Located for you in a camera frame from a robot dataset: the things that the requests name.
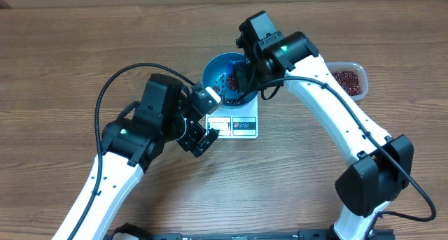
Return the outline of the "blue plastic measuring scoop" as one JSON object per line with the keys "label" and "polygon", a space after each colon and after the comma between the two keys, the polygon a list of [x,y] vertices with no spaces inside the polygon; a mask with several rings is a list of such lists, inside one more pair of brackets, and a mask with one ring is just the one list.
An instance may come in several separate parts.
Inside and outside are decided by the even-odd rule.
{"label": "blue plastic measuring scoop", "polygon": [[237,61],[237,60],[230,60],[227,64],[226,68],[226,75],[231,76],[235,72],[243,71],[245,69],[246,62],[244,60]]}

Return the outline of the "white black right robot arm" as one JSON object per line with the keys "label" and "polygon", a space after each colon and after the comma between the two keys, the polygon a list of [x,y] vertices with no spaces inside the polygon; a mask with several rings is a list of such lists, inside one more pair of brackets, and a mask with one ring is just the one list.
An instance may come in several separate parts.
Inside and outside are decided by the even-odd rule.
{"label": "white black right robot arm", "polygon": [[394,239],[375,229],[384,209],[409,185],[414,146],[405,136],[393,138],[371,120],[332,76],[318,48],[305,34],[289,36],[260,11],[239,26],[238,48],[247,68],[236,72],[237,90],[246,96],[267,87],[288,91],[314,114],[338,147],[346,171],[335,188],[342,212],[329,230],[301,230],[326,239]]}

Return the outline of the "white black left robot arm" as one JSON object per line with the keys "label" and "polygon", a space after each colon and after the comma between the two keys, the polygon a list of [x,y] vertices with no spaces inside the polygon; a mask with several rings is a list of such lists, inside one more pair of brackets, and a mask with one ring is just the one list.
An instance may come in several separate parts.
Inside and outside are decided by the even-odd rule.
{"label": "white black left robot arm", "polygon": [[221,98],[201,83],[187,88],[180,80],[154,73],[141,101],[124,109],[105,126],[101,154],[55,239],[102,239],[124,200],[142,179],[166,143],[177,142],[195,157],[217,139],[200,120],[213,113]]}

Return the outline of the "red beans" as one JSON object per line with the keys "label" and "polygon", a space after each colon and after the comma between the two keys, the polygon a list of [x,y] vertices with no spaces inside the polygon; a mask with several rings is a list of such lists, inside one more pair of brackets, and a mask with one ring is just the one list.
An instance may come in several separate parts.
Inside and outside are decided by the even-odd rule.
{"label": "red beans", "polygon": [[[331,74],[351,97],[359,97],[367,89],[363,79],[355,71],[342,70]],[[237,100],[241,94],[237,91],[234,72],[226,72],[219,76],[215,79],[211,88],[221,98],[225,106],[238,105]]]}

